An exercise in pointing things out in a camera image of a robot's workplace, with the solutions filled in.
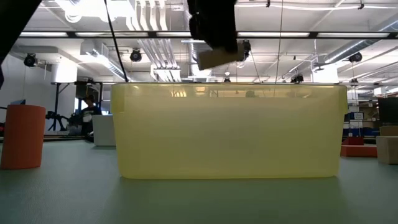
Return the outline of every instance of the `wall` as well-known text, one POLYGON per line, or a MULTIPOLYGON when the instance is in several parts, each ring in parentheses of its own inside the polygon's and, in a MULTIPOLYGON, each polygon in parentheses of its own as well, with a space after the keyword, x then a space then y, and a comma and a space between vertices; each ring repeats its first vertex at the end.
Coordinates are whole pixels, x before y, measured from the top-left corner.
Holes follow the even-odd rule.
MULTIPOLYGON (((55 85, 51 85, 52 72, 44 69, 26 67, 22 60, 8 55, 1 65, 4 74, 4 84, 0 90, 0 106, 6 107, 10 102, 26 100, 28 105, 39 105, 48 111, 55 106, 55 85)), ((58 113, 69 117, 73 112, 75 87, 69 86, 60 94, 58 113)), ((0 110, 0 122, 5 121, 6 110, 0 110)), ((53 120, 46 120, 46 130, 53 120)))

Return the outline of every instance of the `gray floor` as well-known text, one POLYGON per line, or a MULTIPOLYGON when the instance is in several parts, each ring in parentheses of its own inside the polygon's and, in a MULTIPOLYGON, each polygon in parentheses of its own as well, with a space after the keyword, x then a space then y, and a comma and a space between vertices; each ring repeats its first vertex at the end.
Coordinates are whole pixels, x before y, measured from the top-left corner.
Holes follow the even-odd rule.
POLYGON ((45 143, 42 167, 0 170, 0 223, 398 223, 398 166, 341 159, 338 177, 128 180, 116 151, 45 143))

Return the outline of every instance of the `red bin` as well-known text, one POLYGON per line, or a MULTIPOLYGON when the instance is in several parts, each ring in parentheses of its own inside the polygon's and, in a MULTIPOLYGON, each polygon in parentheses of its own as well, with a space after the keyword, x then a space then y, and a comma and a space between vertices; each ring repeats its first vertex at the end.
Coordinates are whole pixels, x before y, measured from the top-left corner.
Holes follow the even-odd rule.
POLYGON ((2 169, 39 167, 45 127, 45 108, 9 105, 1 154, 2 169))

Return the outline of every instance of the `white ceiling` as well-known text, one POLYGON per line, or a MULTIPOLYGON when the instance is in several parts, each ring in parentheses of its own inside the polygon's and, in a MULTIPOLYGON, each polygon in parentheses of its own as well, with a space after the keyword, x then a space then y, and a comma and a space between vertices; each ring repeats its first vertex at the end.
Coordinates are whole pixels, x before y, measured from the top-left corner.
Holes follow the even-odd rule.
MULTIPOLYGON (((340 0, 290 0, 284 1, 284 4, 300 7, 333 7, 338 1, 340 0)), ((247 4, 257 4, 259 2, 266 1, 238 1, 240 4, 244 2, 247 4)), ((281 1, 272 0, 271 4, 278 4, 278 2, 281 1)), ((396 0, 373 0, 364 2, 366 5, 372 6, 398 7, 398 2, 396 0)), ((182 5, 182 0, 167 1, 166 3, 169 4, 169 6, 178 6, 182 5)), ((52 1, 45 1, 45 5, 50 7, 57 6, 57 4, 52 1)), ((346 0, 340 7, 343 6, 359 6, 359 0, 346 0)), ((281 25, 281 12, 282 10, 276 7, 236 7, 236 28, 237 30, 279 30, 281 25)), ((282 30, 369 31, 372 29, 372 27, 376 26, 382 21, 385 21, 387 18, 393 16, 397 12, 397 9, 350 9, 337 10, 333 12, 284 9, 282 16, 282 30)), ((62 9, 38 8, 25 29, 78 31, 109 30, 108 23, 101 21, 99 18, 84 17, 80 22, 75 24, 68 23, 64 18, 65 15, 62 9)), ((167 25, 171 27, 171 30, 185 30, 183 11, 175 11, 173 7, 168 7, 167 25)), ((113 22, 113 26, 115 30, 127 30, 124 18, 116 19, 113 22)), ((113 40, 111 39, 98 39, 97 41, 103 42, 111 49, 114 46, 113 40)), ((300 63, 298 60, 293 60, 294 55, 296 55, 298 59, 305 59, 310 54, 314 53, 313 40, 281 40, 280 52, 282 56, 279 61, 279 66, 277 66, 277 64, 274 62, 276 62, 277 54, 279 52, 279 40, 253 39, 250 41, 252 46, 252 56, 248 58, 243 68, 236 68, 235 63, 232 63, 214 68, 213 74, 222 77, 225 72, 230 72, 232 77, 238 77, 239 82, 252 82, 257 80, 256 77, 258 73, 258 76, 261 77, 261 80, 274 81, 277 71, 278 77, 281 77, 291 68, 300 63)), ((19 39, 17 41, 17 45, 55 46, 84 63, 85 58, 80 55, 80 44, 82 42, 83 39, 19 39)), ((318 40, 317 52, 318 54, 327 54, 348 42, 349 40, 318 40)), ((121 53, 123 53, 124 66, 132 76, 138 73, 143 74, 142 72, 150 71, 150 62, 145 55, 143 56, 142 62, 139 63, 132 63, 129 59, 132 48, 139 47, 137 40, 119 39, 118 45, 121 49, 121 53)), ((187 76, 188 47, 186 44, 182 44, 180 39, 172 39, 172 45, 177 62, 182 68, 182 76, 187 76)), ((398 45, 398 41, 396 40, 380 41, 361 51, 364 56, 363 60, 387 51, 396 45, 398 45)), ((396 61, 398 61, 398 50, 355 68, 354 75, 369 72, 396 61)), ((97 72, 97 74, 90 74, 91 76, 98 77, 98 79, 101 80, 117 80, 112 78, 111 72, 105 69, 102 65, 93 63, 87 63, 86 65, 97 72)), ((340 68, 339 71, 342 71, 349 66, 350 65, 340 68)), ((340 80, 345 80, 352 76, 352 70, 339 73, 340 80)), ((378 81, 383 77, 394 76, 398 76, 398 73, 382 73, 375 77, 371 77, 366 81, 373 82, 378 81)))

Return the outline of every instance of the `translucent plastic bin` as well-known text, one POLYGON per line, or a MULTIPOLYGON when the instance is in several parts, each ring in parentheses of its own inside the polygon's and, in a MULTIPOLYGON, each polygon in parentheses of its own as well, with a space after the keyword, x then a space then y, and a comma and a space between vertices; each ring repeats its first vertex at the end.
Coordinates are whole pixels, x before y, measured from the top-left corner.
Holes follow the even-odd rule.
POLYGON ((112 86, 119 170, 133 179, 329 177, 345 86, 112 86))

